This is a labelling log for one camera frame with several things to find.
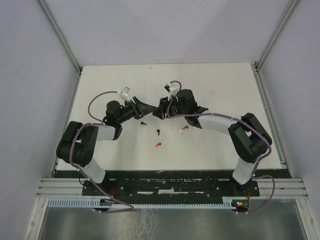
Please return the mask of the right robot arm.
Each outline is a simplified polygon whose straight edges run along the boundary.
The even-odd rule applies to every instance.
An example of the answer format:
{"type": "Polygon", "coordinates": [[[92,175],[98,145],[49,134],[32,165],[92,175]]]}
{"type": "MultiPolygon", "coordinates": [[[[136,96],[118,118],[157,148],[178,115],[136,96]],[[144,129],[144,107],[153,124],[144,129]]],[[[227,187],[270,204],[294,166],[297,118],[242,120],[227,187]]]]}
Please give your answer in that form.
{"type": "Polygon", "coordinates": [[[254,114],[234,117],[213,112],[199,106],[190,89],[179,90],[173,98],[161,98],[152,115],[162,120],[184,117],[192,127],[230,136],[239,156],[229,183],[231,193],[236,196],[247,191],[260,161],[272,151],[272,138],[254,114]]]}

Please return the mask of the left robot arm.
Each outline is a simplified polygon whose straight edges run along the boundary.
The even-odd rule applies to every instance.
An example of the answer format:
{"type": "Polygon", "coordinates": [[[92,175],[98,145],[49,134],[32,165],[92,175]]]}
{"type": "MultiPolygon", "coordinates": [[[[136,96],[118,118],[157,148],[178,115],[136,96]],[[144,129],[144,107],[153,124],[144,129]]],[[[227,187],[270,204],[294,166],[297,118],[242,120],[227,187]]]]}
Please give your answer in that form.
{"type": "Polygon", "coordinates": [[[107,172],[94,159],[96,142],[117,140],[123,130],[122,123],[132,118],[139,120],[156,109],[135,96],[123,105],[112,100],[106,104],[102,123],[71,121],[56,148],[56,156],[76,168],[99,195],[106,195],[111,183],[107,172]]]}

